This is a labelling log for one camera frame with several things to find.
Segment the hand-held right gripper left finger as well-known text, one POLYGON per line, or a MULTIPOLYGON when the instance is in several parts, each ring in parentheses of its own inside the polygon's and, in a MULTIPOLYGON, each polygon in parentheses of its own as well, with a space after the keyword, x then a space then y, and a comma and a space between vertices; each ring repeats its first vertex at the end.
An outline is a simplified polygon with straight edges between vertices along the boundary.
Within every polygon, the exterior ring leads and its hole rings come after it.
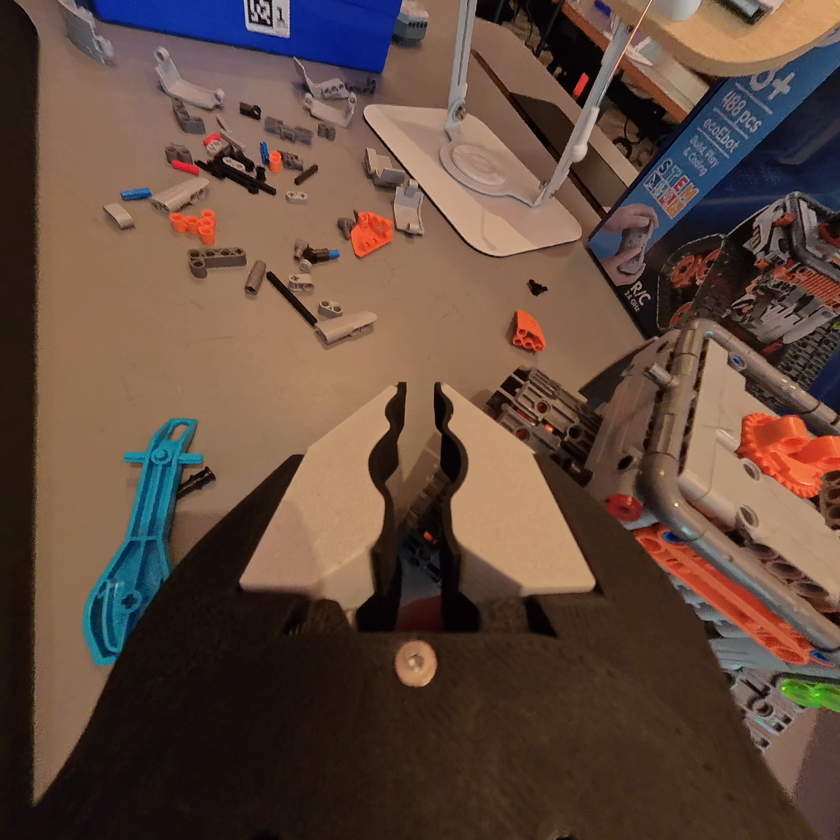
POLYGON ((362 631, 393 629, 403 575, 387 481, 405 409, 406 384, 389 385, 308 448, 240 577, 244 591, 333 601, 362 631))

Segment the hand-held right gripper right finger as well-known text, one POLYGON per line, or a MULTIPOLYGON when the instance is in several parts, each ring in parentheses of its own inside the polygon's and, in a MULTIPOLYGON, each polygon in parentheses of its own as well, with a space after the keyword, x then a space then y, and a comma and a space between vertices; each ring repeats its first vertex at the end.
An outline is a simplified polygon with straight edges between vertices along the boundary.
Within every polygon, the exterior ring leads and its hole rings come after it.
POLYGON ((434 419, 446 477, 438 510, 447 629, 477 629, 480 609, 501 601, 593 592, 593 572, 533 452, 442 382, 434 419))

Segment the grey orange toy arm assembly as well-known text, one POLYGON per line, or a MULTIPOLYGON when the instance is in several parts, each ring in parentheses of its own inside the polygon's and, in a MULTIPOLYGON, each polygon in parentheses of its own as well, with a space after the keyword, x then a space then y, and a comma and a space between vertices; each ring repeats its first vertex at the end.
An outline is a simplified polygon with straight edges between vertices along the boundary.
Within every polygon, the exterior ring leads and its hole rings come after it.
POLYGON ((403 572, 403 600, 440 593, 445 549, 444 504, 454 484, 439 454, 426 447, 406 481, 412 496, 397 526, 397 558, 403 572))

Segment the grey orange tracked toy robot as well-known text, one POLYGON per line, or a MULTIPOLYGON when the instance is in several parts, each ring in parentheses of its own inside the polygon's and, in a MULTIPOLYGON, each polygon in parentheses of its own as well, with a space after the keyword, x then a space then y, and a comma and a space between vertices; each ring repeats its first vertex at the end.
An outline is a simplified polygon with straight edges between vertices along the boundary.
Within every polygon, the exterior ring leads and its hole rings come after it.
POLYGON ((629 530, 705 624, 753 744, 838 711, 838 414, 708 320, 581 391, 516 369, 488 414, 629 530))

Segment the blue plastic parts bin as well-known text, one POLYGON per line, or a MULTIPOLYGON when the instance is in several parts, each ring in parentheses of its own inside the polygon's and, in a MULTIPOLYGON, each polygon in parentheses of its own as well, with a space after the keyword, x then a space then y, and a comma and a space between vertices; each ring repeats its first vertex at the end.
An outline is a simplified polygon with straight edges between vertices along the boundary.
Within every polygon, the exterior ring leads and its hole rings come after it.
POLYGON ((400 1, 97 1, 107 23, 381 72, 400 1))

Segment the blue plastic brick separator tool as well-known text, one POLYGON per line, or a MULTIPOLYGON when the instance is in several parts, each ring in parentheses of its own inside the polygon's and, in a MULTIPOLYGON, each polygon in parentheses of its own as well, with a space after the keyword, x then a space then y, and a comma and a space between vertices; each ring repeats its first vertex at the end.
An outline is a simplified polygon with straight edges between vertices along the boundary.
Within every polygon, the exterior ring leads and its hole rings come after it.
POLYGON ((151 438, 144 451, 123 456, 140 465, 129 525, 120 549, 92 587, 82 614, 82 630, 96 666, 112 665, 147 606, 172 570, 169 538, 175 497, 184 466, 203 456, 188 448, 197 420, 173 418, 151 438))

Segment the small orange wedge piece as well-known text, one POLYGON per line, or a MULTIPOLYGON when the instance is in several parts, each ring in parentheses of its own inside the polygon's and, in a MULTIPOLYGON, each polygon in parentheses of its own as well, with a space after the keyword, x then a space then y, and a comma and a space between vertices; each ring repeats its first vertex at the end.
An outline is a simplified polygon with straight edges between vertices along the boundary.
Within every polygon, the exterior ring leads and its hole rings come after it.
POLYGON ((545 349, 545 339, 537 320, 526 311, 518 309, 511 320, 510 343, 531 353, 545 349))

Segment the light grey panel piece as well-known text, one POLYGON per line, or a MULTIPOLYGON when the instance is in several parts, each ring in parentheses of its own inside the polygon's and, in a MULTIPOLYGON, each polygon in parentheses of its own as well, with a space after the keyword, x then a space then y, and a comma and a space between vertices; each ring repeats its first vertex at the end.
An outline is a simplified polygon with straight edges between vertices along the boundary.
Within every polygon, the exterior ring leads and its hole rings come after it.
POLYGON ((319 321, 314 327, 314 332, 324 345, 332 346, 369 333, 376 320, 377 316, 371 311, 345 313, 337 318, 319 321))
POLYGON ((203 200, 207 195, 209 181, 202 177, 192 177, 150 197, 152 207, 167 214, 175 214, 183 208, 203 200))

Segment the black long axle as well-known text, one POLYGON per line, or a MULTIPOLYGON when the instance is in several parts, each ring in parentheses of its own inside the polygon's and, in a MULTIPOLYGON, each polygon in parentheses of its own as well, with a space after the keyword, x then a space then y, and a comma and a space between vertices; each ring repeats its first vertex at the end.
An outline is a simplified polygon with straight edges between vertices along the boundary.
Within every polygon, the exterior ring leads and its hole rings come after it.
POLYGON ((266 279, 273 288, 289 303, 289 305, 303 318, 309 327, 315 328, 318 325, 316 316, 295 296, 292 290, 283 283, 274 272, 268 270, 266 279))

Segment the dark grey bent beam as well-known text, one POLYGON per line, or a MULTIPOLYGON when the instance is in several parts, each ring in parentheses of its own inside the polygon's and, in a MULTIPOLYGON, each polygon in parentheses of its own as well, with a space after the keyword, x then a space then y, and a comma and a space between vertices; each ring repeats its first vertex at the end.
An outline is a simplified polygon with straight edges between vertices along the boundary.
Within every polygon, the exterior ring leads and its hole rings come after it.
POLYGON ((194 278, 205 279, 209 270, 246 266, 248 258, 242 248, 191 248, 187 263, 194 278))

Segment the wooden book stand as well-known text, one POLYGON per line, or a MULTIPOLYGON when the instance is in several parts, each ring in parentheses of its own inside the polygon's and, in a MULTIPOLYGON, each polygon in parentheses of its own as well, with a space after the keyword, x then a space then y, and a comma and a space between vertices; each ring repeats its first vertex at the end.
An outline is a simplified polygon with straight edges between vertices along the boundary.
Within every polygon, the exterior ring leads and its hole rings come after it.
POLYGON ((542 183, 478 118, 466 111, 477 2, 460 2, 448 105, 371 104, 364 120, 419 189, 473 249, 514 256, 579 239, 581 225, 554 199, 583 160, 601 101, 641 29, 680 63, 717 77, 773 70, 838 30, 838 2, 783 2, 744 24, 713 2, 609 2, 612 38, 551 179, 542 183))

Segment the black long connector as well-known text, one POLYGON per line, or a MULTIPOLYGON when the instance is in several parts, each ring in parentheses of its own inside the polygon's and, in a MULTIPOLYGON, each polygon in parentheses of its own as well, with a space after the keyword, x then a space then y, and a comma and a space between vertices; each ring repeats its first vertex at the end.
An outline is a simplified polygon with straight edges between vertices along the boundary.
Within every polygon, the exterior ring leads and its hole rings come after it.
POLYGON ((196 159, 195 165, 200 170, 209 173, 219 180, 229 180, 243 186, 249 193, 257 194, 258 191, 267 193, 271 196, 277 194, 277 189, 269 185, 266 180, 266 168, 261 164, 255 164, 239 149, 224 143, 223 147, 217 151, 216 154, 208 157, 207 161, 200 161, 196 159), (247 170, 247 173, 239 172, 231 169, 224 164, 217 164, 216 158, 223 156, 230 156, 242 162, 247 170))

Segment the dark blue robot kit box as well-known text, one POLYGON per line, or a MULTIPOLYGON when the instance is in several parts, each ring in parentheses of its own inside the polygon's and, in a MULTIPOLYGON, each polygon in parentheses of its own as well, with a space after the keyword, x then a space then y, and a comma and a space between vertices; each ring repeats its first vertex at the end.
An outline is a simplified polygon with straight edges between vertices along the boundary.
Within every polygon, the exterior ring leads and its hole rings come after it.
POLYGON ((719 323, 839 407, 838 31, 716 82, 589 237, 646 340, 719 323))

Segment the grey motor block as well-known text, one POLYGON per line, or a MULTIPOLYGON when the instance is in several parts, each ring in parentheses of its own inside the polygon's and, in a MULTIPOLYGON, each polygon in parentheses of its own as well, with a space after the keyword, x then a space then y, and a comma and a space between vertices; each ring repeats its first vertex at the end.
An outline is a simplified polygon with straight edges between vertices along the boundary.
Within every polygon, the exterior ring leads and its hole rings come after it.
POLYGON ((427 31, 429 15, 423 2, 402 1, 396 17, 392 42, 402 46, 420 44, 427 31))

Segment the light grey bracket piece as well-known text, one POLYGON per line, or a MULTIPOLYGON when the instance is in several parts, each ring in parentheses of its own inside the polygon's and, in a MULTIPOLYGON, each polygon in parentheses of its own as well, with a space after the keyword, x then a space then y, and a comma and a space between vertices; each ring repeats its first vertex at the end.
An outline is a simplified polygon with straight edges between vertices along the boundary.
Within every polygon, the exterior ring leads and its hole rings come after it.
POLYGON ((397 188, 406 183, 404 170, 394 165, 389 156, 378 154, 373 148, 364 151, 364 169, 375 186, 397 188))
POLYGON ((424 195, 418 181, 410 178, 395 189, 393 198, 394 228, 411 236, 424 235, 422 206, 424 195))

